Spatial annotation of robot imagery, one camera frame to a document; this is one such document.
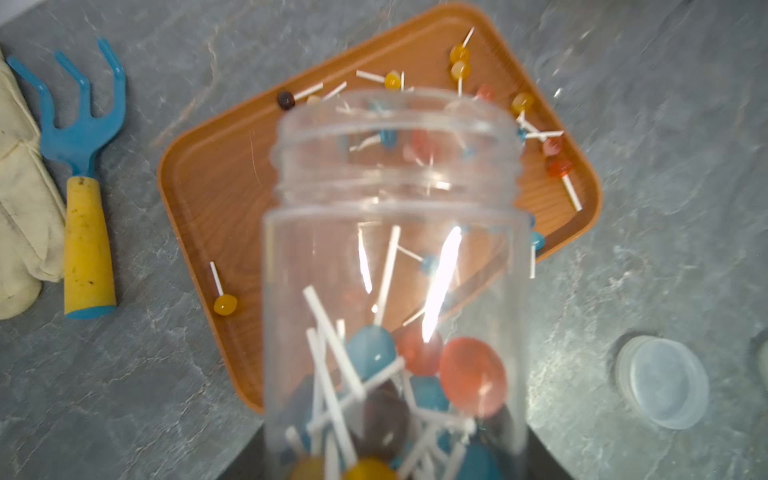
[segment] candy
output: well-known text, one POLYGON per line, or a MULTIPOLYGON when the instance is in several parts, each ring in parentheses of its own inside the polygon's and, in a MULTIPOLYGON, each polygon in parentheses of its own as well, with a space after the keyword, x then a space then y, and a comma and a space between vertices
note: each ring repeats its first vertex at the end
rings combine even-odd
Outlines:
POLYGON ((467 48, 467 44, 469 43, 469 39, 472 38, 473 33, 475 33, 475 27, 472 27, 469 30, 469 33, 466 37, 464 37, 464 41, 462 43, 454 45, 453 48, 451 48, 451 54, 449 55, 449 58, 451 59, 452 64, 459 60, 469 60, 469 49, 467 48))
POLYGON ((392 392, 389 386, 394 388, 392 382, 384 383, 368 394, 361 406, 346 414, 357 453, 363 458, 391 462, 408 440, 410 409, 397 389, 392 392))
POLYGON ((475 98, 481 98, 485 101, 493 101, 493 97, 493 90, 486 84, 480 85, 480 88, 478 88, 478 91, 475 94, 475 98))
POLYGON ((395 361, 397 348, 392 336, 378 325, 366 325, 346 347, 349 359, 362 379, 368 379, 395 361))
POLYGON ((519 115, 531 108, 534 103, 536 103, 536 100, 533 98, 533 95, 523 92, 515 95, 515 98, 512 99, 511 109, 515 115, 519 115))
POLYGON ((315 84, 306 90, 302 90, 297 94, 292 94, 288 90, 283 90, 279 94, 277 94, 277 104, 282 108, 283 110, 290 110, 291 108, 296 106, 296 102, 301 100, 304 97, 309 97, 311 94, 316 93, 323 89, 323 83, 320 82, 319 84, 315 84))
POLYGON ((224 294, 221 288, 221 280, 219 280, 219 272, 216 270, 216 264, 210 263, 210 269, 214 273, 214 280, 216 281, 216 290, 219 292, 218 298, 214 302, 214 311, 221 316, 230 315, 237 308, 237 298, 230 294, 224 294))
POLYGON ((472 67, 468 61, 457 61, 451 67, 451 78, 455 81, 458 81, 460 78, 465 80, 470 73, 472 73, 472 67))
POLYGON ((531 233, 531 278, 536 278, 536 250, 544 248, 544 235, 539 232, 531 233))
POLYGON ((399 90, 402 85, 400 74, 392 70, 384 77, 384 87, 389 90, 399 90))
POLYGON ((397 474, 375 458, 363 458, 344 474, 344 480, 397 480, 397 474))
POLYGON ((563 185, 565 185, 565 190, 568 192, 568 196, 571 198, 574 209, 579 212, 581 211, 581 201, 576 194, 573 183, 571 183, 571 178, 568 176, 572 168, 573 164, 562 157, 554 157, 547 160, 547 172, 552 177, 562 178, 563 185))
POLYGON ((550 137, 541 144, 541 151, 545 157, 553 157, 563 149, 563 139, 560 137, 550 137))
POLYGON ((454 406, 479 417, 496 413, 507 396, 502 360, 487 343, 466 336, 443 349, 440 383, 454 406))
POLYGON ((406 360, 406 368, 418 376, 437 373, 442 354, 442 337, 434 332, 428 342, 422 337, 422 324, 413 323, 395 332, 397 353, 406 360))
POLYGON ((440 379, 435 376, 412 376, 411 389, 416 405, 420 409, 447 412, 450 402, 440 385, 440 379))

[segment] white stick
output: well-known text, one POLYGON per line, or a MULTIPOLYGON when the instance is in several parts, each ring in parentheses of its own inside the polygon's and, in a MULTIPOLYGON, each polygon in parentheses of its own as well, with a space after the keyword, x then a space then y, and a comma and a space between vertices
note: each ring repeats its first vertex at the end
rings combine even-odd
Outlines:
POLYGON ((531 278, 536 278, 536 246, 531 243, 531 278))
POLYGON ((416 397, 413 395, 413 386, 411 385, 411 374, 403 370, 400 376, 402 378, 402 396, 406 398, 406 403, 408 404, 408 408, 410 408, 411 411, 415 411, 418 408, 418 406, 416 406, 416 397))
POLYGON ((429 443, 426 449, 424 449, 424 455, 422 455, 422 478, 424 480, 435 480, 435 463, 432 461, 432 457, 429 456, 428 449, 429 443))
POLYGON ((339 465, 339 446, 336 439, 333 438, 333 432, 326 434, 326 461, 325 461, 325 479, 341 480, 341 465, 339 465))
MULTIPOLYGON (((397 357, 394 362, 390 363, 383 369, 381 369, 380 372, 376 373, 371 378, 367 379, 365 383, 363 383, 363 387, 366 389, 367 392, 370 392, 374 388, 378 387, 379 385, 383 384, 390 378, 392 378, 394 375, 397 374, 400 370, 405 368, 406 361, 401 357, 397 357)), ((353 394, 348 394, 343 399, 339 401, 339 407, 341 410, 346 410, 349 408, 350 405, 355 403, 357 399, 353 394)), ((310 435, 312 435, 314 432, 318 430, 322 430, 328 425, 328 422, 331 421, 331 415, 328 411, 325 411, 321 416, 317 417, 317 419, 312 419, 309 423, 306 424, 306 431, 310 435)))
POLYGON ((376 305, 379 308, 373 316, 373 324, 381 325, 384 320, 384 310, 386 308, 386 298, 389 295, 389 285, 392 283, 392 272, 395 270, 395 258, 397 256, 397 242, 400 240, 400 226, 392 226, 392 233, 389 235, 389 247, 387 247, 386 258, 384 260, 384 274, 382 275, 382 286, 379 289, 379 299, 376 305))
POLYGON ((451 450, 451 456, 448 458, 448 464, 445 466, 445 472, 442 474, 442 480, 454 480, 458 471, 462 468, 464 463, 464 455, 467 454, 467 447, 461 443, 456 442, 451 450))
POLYGON ((448 454, 442 451, 442 449, 437 445, 437 441, 430 442, 429 445, 427 445, 427 448, 438 462, 442 463, 443 465, 448 463, 448 454))
POLYGON ((293 425, 286 429, 286 441, 297 457, 305 458, 307 456, 304 444, 301 442, 301 437, 299 437, 299 433, 293 425))
MULTIPOLYGON (((320 356, 323 358, 323 364, 326 361, 326 336, 320 330, 317 333, 319 340, 320 356)), ((312 386, 312 418, 316 419, 323 413, 323 385, 320 380, 319 369, 315 369, 315 378, 312 386)), ((312 434, 310 441, 310 453, 312 456, 320 455, 323 448, 323 432, 317 431, 312 434)))
POLYGON ((422 456, 422 450, 424 450, 424 448, 435 438, 435 434, 437 434, 438 430, 440 430, 440 425, 432 424, 427 427, 422 433, 422 436, 416 440, 416 444, 408 453, 406 459, 402 461, 400 468, 397 469, 397 477, 400 478, 400 480, 406 480, 408 475, 411 475, 414 467, 416 467, 416 463, 422 456))
POLYGON ((525 134, 525 138, 538 138, 541 141, 544 141, 548 139, 549 137, 561 137, 562 134, 564 134, 565 131, 563 130, 557 130, 557 131, 540 131, 540 132, 530 132, 525 134))
POLYGON ((565 185, 565 190, 568 191, 568 196, 571 198, 574 208, 577 212, 581 212, 581 202, 578 199, 578 195, 576 194, 576 190, 574 190, 574 185, 571 183, 571 178, 568 174, 563 175, 563 185, 565 185))
POLYGON ((416 407, 412 410, 413 415, 429 423, 439 424, 447 429, 458 429, 469 435, 474 435, 477 431, 477 423, 469 417, 460 417, 446 412, 436 412, 416 407))
POLYGON ((355 73, 360 78, 365 78, 366 80, 375 81, 377 83, 384 83, 385 79, 381 75, 376 75, 372 73, 368 73, 367 71, 358 70, 355 73))
POLYGON ((407 249, 407 248, 405 248, 405 247, 402 247, 402 246, 398 245, 398 246, 397 246, 397 250, 400 250, 400 251, 401 251, 401 252, 403 252, 405 255, 408 255, 409 257, 413 258, 414 260, 416 260, 416 261, 418 261, 418 262, 423 262, 423 261, 424 261, 424 259, 423 259, 422 257, 420 257, 420 256, 416 255, 416 254, 415 254, 415 253, 413 253, 411 250, 408 250, 408 249, 407 249))
POLYGON ((341 84, 341 85, 339 85, 338 87, 336 87, 336 88, 334 88, 333 90, 331 90, 331 92, 330 92, 330 93, 328 93, 328 95, 326 95, 325 97, 323 97, 323 100, 328 100, 329 98, 333 98, 333 97, 337 96, 337 95, 338 95, 339 93, 341 93, 341 91, 342 91, 342 90, 344 90, 345 88, 346 88, 346 82, 342 83, 342 84, 341 84))
POLYGON ((371 145, 380 143, 382 143, 381 134, 371 135, 370 137, 363 139, 363 141, 360 142, 360 145, 353 145, 352 147, 349 147, 349 151, 362 150, 363 148, 368 148, 371 145))
POLYGON ((416 313, 414 313, 413 315, 411 315, 410 317, 408 317, 408 318, 406 319, 406 321, 402 323, 402 326, 406 326, 406 325, 408 325, 409 323, 412 323, 412 322, 413 322, 414 320, 416 320, 417 318, 419 318, 421 315, 423 315, 423 314, 424 314, 424 310, 426 310, 426 309, 423 309, 423 308, 422 308, 422 309, 421 309, 421 310, 419 310, 418 312, 416 312, 416 313))
MULTIPOLYGON (((346 340, 346 324, 344 323, 344 319, 338 319, 336 321, 336 335, 339 336, 339 340, 341 340, 341 343, 344 343, 346 340)), ((346 382, 344 382, 344 377, 341 378, 341 391, 346 391, 346 382)))
POLYGON ((323 89, 323 83, 322 83, 322 82, 320 82, 320 83, 319 83, 319 84, 317 84, 317 85, 313 85, 313 86, 311 86, 311 87, 307 88, 306 90, 302 90, 302 91, 300 91, 299 93, 295 94, 295 95, 293 96, 293 100, 295 100, 295 101, 299 101, 299 100, 301 100, 302 98, 304 98, 304 97, 309 97, 311 94, 315 93, 316 91, 320 91, 320 90, 322 90, 322 89, 323 89))
POLYGON ((303 293, 307 304, 310 306, 310 310, 312 310, 312 313, 317 320, 318 328, 323 331, 323 335, 326 337, 328 345, 331 347, 333 356, 336 357, 336 362, 339 364, 339 370, 346 380, 346 384, 352 390, 352 394, 354 394, 355 397, 361 400, 364 399, 366 397, 366 390, 362 387, 360 377, 357 376, 357 371, 352 365, 352 361, 349 359, 349 356, 347 356, 344 345, 341 343, 339 337, 336 336, 336 332, 333 330, 331 320, 328 318, 328 313, 326 313, 326 310, 323 308, 323 304, 320 302, 320 298, 317 296, 315 287, 310 285, 304 289, 303 293))
POLYGON ((219 273, 216 271, 216 264, 211 262, 210 269, 214 272, 214 280, 216 280, 216 290, 219 290, 219 296, 224 295, 224 291, 221 289, 221 280, 219 280, 219 273))
POLYGON ((323 395, 326 397, 326 405, 328 406, 328 412, 331 415, 333 431, 336 432, 336 439, 339 441, 341 454, 344 457, 344 462, 346 463, 347 468, 352 468, 357 463, 357 453, 355 452, 355 447, 352 445, 352 439, 349 437, 349 430, 346 429, 344 415, 339 406, 339 399, 336 398, 336 390, 333 389, 331 375, 326 368, 325 362, 320 358, 318 348, 319 340, 317 339, 317 331, 315 331, 315 329, 308 329, 306 331, 306 341, 310 345, 310 353, 312 353, 312 359, 315 363, 315 370, 319 370, 320 373, 323 395))
POLYGON ((466 47, 469 43, 469 39, 472 38, 472 34, 475 33, 475 27, 472 27, 472 29, 467 34, 467 37, 464 39, 464 43, 462 43, 462 47, 466 47))

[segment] yellow handle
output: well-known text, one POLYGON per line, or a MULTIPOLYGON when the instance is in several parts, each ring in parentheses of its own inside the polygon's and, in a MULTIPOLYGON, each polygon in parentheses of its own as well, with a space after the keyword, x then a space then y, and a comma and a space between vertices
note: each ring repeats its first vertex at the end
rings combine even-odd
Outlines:
POLYGON ((64 245, 64 313, 90 319, 115 309, 112 256, 98 182, 67 181, 67 233, 64 245))

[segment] garden fork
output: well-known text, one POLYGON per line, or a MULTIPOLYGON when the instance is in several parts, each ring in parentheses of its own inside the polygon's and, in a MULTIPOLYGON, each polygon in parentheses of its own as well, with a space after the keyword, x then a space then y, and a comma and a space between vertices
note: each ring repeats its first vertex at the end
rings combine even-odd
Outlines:
POLYGON ((56 60, 80 87, 78 120, 66 128, 54 126, 51 92, 16 58, 8 65, 32 84, 40 95, 40 153, 49 160, 72 167, 67 181, 67 229, 64 246, 64 312, 67 318, 91 319, 117 307, 107 224, 101 193, 94 174, 99 150, 123 126, 125 119, 125 72, 104 38, 98 46, 114 73, 114 107, 100 118, 91 115, 91 84, 63 53, 56 60))

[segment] blue lollipop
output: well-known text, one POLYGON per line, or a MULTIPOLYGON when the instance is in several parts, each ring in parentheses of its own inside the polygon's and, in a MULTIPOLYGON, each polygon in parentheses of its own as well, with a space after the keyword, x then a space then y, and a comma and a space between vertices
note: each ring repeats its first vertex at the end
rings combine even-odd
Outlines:
POLYGON ((425 255, 424 261, 422 261, 422 272, 425 275, 432 276, 437 272, 437 266, 440 264, 440 259, 437 255, 425 255))
POLYGON ((397 147, 397 132, 394 130, 382 130, 379 132, 384 148, 392 150, 397 147))
POLYGON ((531 245, 533 245, 536 250, 541 250, 544 248, 544 241, 544 235, 540 234, 539 232, 534 232, 531 235, 531 245))
POLYGON ((544 248, 544 235, 539 232, 531 234, 531 278, 536 278, 536 250, 544 248))
POLYGON ((502 471, 488 447, 470 442, 456 480, 502 480, 502 471))
POLYGON ((397 348, 386 329, 378 325, 366 325, 347 343, 349 359, 360 378, 374 376, 395 361, 397 348))
POLYGON ((411 387, 418 407, 438 412, 448 411, 450 402, 436 376, 412 376, 411 387))

